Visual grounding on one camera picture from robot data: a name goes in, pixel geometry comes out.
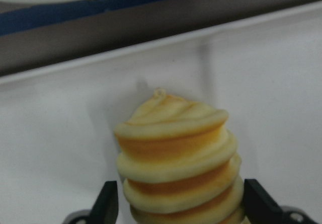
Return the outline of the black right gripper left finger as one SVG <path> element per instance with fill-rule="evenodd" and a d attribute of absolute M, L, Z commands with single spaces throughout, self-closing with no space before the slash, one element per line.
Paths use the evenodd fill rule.
<path fill-rule="evenodd" d="M 117 181 L 107 181 L 103 185 L 89 214 L 88 223 L 115 224 L 118 217 Z"/>

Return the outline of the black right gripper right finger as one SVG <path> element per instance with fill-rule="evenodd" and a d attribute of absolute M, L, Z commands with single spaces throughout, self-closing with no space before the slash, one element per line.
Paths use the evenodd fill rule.
<path fill-rule="evenodd" d="M 251 223 L 281 223 L 281 207 L 256 179 L 245 179 L 243 204 Z"/>

